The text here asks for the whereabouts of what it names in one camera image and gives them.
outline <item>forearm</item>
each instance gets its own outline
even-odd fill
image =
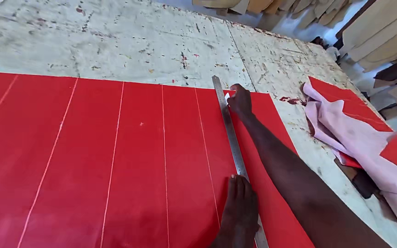
[[[240,119],[273,184],[315,247],[389,247],[253,114]]]
[[[319,199],[322,194],[333,193],[318,175],[276,138],[255,115],[240,116],[240,119],[254,141],[266,172],[289,205],[301,206],[308,200]],[[308,184],[313,185],[313,190],[306,187]]]

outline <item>cutting table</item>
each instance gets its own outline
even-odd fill
[[[301,159],[397,248],[387,204],[361,197],[311,137],[300,101],[286,101],[304,99],[308,76],[360,95],[318,45],[146,0],[2,0],[0,72],[198,88],[217,75],[227,89],[269,93]]]

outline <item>metal ruler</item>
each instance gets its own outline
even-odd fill
[[[234,125],[232,123],[231,115],[229,114],[228,104],[224,98],[223,89],[218,76],[212,76],[212,83],[214,83],[215,93],[217,94],[221,114],[223,115],[224,126],[226,127],[226,133],[228,134],[229,145],[231,146],[232,156],[234,157],[235,168],[237,169],[237,173],[239,175],[244,176],[249,181],[246,167],[244,166],[243,162],[243,157],[241,156],[237,136],[235,135]],[[255,234],[255,243],[257,248],[269,248],[260,215],[258,215],[258,224],[260,225],[260,229]]]

